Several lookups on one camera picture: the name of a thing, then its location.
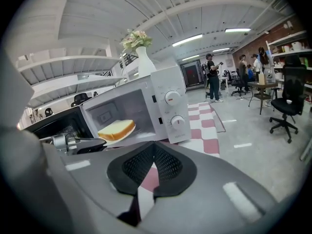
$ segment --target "person in blue shirt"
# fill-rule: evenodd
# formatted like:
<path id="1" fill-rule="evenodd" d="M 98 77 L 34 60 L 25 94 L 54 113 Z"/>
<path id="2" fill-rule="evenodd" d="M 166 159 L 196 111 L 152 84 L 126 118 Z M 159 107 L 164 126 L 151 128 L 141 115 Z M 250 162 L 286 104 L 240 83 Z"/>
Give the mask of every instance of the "person in blue shirt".
<path id="1" fill-rule="evenodd" d="M 255 81 L 254 73 L 252 71 L 252 66 L 249 64 L 247 68 L 248 68 L 248 81 Z"/>

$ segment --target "microwave control panel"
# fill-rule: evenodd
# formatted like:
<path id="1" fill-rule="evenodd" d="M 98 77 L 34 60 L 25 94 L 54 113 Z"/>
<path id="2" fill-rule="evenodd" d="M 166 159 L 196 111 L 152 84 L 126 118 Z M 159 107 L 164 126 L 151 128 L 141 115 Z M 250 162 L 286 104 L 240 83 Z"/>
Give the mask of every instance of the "microwave control panel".
<path id="1" fill-rule="evenodd" d="M 151 80 L 170 143 L 190 139 L 188 100 L 180 68 L 155 71 L 151 73 Z"/>

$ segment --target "small table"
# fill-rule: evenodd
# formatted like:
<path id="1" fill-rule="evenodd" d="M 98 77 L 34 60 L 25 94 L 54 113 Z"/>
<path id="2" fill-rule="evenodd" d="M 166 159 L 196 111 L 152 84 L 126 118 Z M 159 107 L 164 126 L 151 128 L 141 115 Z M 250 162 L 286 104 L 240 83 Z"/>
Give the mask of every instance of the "small table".
<path id="1" fill-rule="evenodd" d="M 227 77 L 219 77 L 220 83 L 222 82 L 222 80 L 225 80 L 226 92 L 229 93 L 228 78 Z"/>
<path id="2" fill-rule="evenodd" d="M 260 94 L 255 94 L 255 95 L 254 95 L 254 93 L 253 93 L 253 90 L 251 89 L 252 95 L 253 95 L 253 96 L 251 97 L 248 106 L 250 106 L 250 102 L 252 101 L 253 97 L 256 97 L 256 98 L 260 99 L 260 100 L 261 100 L 260 114 L 261 114 L 262 105 L 263 105 L 263 100 L 265 100 L 265 99 L 271 99 L 271 95 L 265 94 L 265 93 L 264 93 L 264 90 L 265 90 L 266 88 L 274 88 L 274 87 L 276 87 L 276 86 L 277 86 L 277 83 L 276 83 L 276 82 L 268 82 L 268 83 L 266 83 L 266 84 L 264 84 L 264 85 L 260 85 L 259 82 L 253 81 L 253 82 L 248 82 L 248 86 L 251 86 L 251 87 L 255 87 L 255 88 L 259 88 L 259 89 L 260 89 Z"/>

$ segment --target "microwave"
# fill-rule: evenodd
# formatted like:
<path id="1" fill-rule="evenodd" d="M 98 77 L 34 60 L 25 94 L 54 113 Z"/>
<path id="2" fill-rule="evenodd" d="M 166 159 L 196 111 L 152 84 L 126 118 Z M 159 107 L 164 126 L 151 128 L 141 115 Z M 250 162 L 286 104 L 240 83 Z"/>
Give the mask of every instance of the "microwave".
<path id="1" fill-rule="evenodd" d="M 190 139 L 188 100 L 180 68 L 157 70 L 132 80 L 47 117 L 27 130 L 39 138 L 60 133 L 98 138 L 99 130 L 123 119 L 132 119 L 135 130 L 110 147 L 162 139 L 170 143 Z"/>

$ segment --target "floor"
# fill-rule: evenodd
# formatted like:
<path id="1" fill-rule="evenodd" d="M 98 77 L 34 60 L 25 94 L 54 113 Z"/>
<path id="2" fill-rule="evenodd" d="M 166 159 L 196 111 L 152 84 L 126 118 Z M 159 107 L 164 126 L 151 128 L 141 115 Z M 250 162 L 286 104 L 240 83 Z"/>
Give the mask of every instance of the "floor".
<path id="1" fill-rule="evenodd" d="M 220 157 L 251 178 L 262 184 L 277 201 L 296 192 L 304 181 L 307 166 L 299 160 L 300 154 L 308 144 L 312 135 L 312 114 L 303 113 L 294 116 L 295 126 L 299 133 L 292 133 L 292 143 L 288 144 L 288 136 L 283 128 L 269 130 L 274 126 L 270 117 L 281 118 L 282 114 L 273 107 L 263 107 L 260 112 L 260 101 L 251 101 L 251 94 L 231 96 L 222 91 L 223 103 L 211 103 L 224 124 L 226 132 L 218 133 Z M 204 91 L 187 92 L 189 103 L 199 103 L 205 100 Z"/>

